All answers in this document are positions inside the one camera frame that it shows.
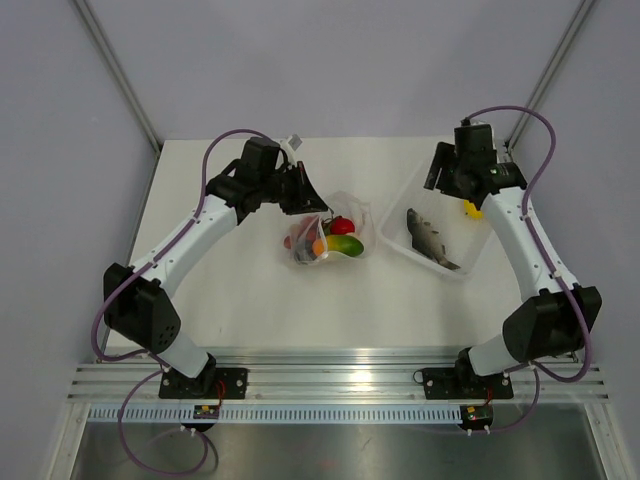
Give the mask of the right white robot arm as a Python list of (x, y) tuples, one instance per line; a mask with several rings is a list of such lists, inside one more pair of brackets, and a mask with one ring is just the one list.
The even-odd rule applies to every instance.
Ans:
[(478, 395), (519, 368), (582, 351), (571, 382), (592, 363), (591, 329), (602, 307), (594, 286), (580, 284), (544, 231), (531, 202), (532, 183), (513, 162), (501, 162), (488, 124), (463, 120), (451, 144), (437, 145), (425, 186), (469, 201), (497, 235), (515, 273), (522, 303), (491, 340), (462, 350), (452, 368), (463, 397)]

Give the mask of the red apple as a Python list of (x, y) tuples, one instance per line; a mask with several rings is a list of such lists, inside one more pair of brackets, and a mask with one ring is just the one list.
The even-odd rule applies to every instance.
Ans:
[(353, 221), (342, 216), (334, 217), (329, 224), (331, 235), (349, 235), (355, 231), (356, 228)]

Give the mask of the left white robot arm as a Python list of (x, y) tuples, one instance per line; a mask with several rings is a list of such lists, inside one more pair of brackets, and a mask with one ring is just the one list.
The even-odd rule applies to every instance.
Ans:
[(215, 357), (183, 331), (172, 303), (193, 267), (265, 203), (290, 216), (329, 209), (294, 158), (299, 136), (276, 142), (254, 130), (245, 133), (239, 158), (213, 178), (201, 178), (195, 210), (174, 232), (133, 265), (115, 263), (104, 274), (100, 316), (159, 363), (163, 398), (220, 398), (224, 392)]

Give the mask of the clear dotted zip bag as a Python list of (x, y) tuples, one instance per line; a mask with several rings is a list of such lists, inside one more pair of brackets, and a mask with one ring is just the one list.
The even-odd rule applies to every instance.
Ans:
[(374, 253), (376, 236), (371, 206), (338, 191), (326, 198), (329, 210), (303, 214), (287, 228), (285, 258), (298, 266), (363, 260)]

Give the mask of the yellow lemon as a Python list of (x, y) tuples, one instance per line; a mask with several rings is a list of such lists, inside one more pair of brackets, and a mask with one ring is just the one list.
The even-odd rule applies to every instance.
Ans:
[(470, 201), (463, 201), (463, 208), (465, 215), (472, 220), (482, 220), (484, 218), (483, 213)]

